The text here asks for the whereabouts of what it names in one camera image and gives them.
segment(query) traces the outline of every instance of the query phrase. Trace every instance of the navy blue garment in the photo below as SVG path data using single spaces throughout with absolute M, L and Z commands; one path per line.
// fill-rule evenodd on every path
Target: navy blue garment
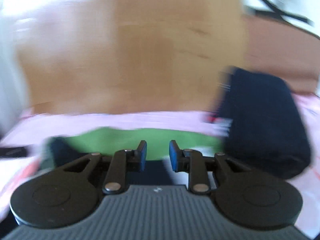
M 232 121 L 226 154 L 283 179 L 300 174 L 311 151 L 297 107 L 285 82 L 235 68 L 218 116 Z

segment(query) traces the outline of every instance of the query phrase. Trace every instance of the gray ribbed gripper base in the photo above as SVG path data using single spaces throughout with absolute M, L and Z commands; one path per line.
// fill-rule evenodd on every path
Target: gray ribbed gripper base
M 306 240 L 290 226 L 255 231 L 231 223 L 185 186 L 130 186 L 106 196 L 86 219 L 58 229 L 19 226 L 5 240 Z

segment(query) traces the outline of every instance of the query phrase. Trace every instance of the green fabric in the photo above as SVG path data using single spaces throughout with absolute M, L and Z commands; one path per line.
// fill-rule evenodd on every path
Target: green fabric
M 164 129 L 117 130 L 99 128 L 78 136 L 66 137 L 71 147 L 79 152 L 100 152 L 112 155 L 121 149 L 136 149 L 141 140 L 147 142 L 147 160 L 159 160 L 169 156 L 169 142 L 176 140 L 180 149 L 213 147 L 221 151 L 220 140 L 208 135 Z

